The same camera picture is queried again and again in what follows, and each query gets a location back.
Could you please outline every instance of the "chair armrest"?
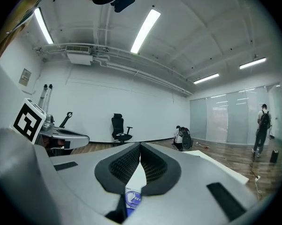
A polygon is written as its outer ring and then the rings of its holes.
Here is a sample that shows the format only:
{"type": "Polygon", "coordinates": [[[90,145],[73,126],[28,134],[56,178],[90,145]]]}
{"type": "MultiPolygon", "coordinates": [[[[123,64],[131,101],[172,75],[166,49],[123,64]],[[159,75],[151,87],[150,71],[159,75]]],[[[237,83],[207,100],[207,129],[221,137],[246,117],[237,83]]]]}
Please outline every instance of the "chair armrest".
{"type": "Polygon", "coordinates": [[[128,131],[127,131],[127,135],[130,133],[130,129],[133,128],[133,127],[127,127],[128,128],[128,131]]]}

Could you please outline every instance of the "chair seat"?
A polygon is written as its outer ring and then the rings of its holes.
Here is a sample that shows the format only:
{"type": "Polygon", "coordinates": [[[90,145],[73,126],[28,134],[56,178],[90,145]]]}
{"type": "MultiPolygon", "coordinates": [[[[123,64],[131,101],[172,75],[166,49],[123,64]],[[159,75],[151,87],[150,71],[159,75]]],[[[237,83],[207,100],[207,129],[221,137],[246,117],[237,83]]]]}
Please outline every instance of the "chair seat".
{"type": "Polygon", "coordinates": [[[127,141],[131,138],[132,138],[132,135],[128,135],[128,134],[123,134],[123,135],[117,136],[117,139],[119,141],[127,141]]]}

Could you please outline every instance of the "brown curtain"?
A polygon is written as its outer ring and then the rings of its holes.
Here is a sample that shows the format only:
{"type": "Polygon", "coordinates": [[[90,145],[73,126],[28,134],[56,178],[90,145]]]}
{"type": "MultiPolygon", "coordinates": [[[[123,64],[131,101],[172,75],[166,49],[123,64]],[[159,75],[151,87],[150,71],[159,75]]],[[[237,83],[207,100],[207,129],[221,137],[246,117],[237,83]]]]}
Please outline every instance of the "brown curtain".
{"type": "Polygon", "coordinates": [[[21,0],[7,17],[0,31],[0,57],[7,46],[24,29],[29,22],[22,24],[15,31],[12,31],[23,19],[26,12],[35,6],[38,0],[21,0]]]}

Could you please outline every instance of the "black baseboard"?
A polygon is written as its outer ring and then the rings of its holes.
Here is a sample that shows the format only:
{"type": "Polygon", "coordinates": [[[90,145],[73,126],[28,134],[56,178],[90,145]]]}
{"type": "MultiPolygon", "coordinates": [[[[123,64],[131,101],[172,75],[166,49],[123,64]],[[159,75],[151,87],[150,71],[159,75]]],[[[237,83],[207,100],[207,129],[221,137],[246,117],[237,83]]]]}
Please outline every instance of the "black baseboard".
{"type": "MultiPolygon", "coordinates": [[[[158,139],[158,140],[149,140],[149,141],[140,141],[140,142],[145,142],[145,143],[153,143],[153,142],[160,142],[160,141],[166,141],[166,140],[170,140],[170,139],[173,139],[173,137],[170,137],[170,138],[164,138],[164,139],[158,139]]],[[[118,145],[118,144],[121,144],[120,142],[89,142],[89,144],[116,144],[116,145],[118,145]]]]}

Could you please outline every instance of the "dark pants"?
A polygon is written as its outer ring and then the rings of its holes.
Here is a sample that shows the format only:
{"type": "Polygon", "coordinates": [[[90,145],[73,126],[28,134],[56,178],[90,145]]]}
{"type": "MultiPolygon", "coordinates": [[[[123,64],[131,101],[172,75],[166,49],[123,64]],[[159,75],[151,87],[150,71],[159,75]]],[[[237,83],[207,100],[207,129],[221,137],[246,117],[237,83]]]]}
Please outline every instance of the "dark pants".
{"type": "Polygon", "coordinates": [[[257,132],[253,150],[256,151],[257,148],[259,148],[259,154],[261,154],[264,149],[264,143],[266,140],[266,136],[267,136],[267,131],[266,132],[261,132],[261,131],[257,132]]]}
{"type": "Polygon", "coordinates": [[[178,150],[180,150],[180,151],[183,150],[183,143],[182,142],[180,142],[180,143],[174,142],[173,144],[177,147],[178,150]]]}

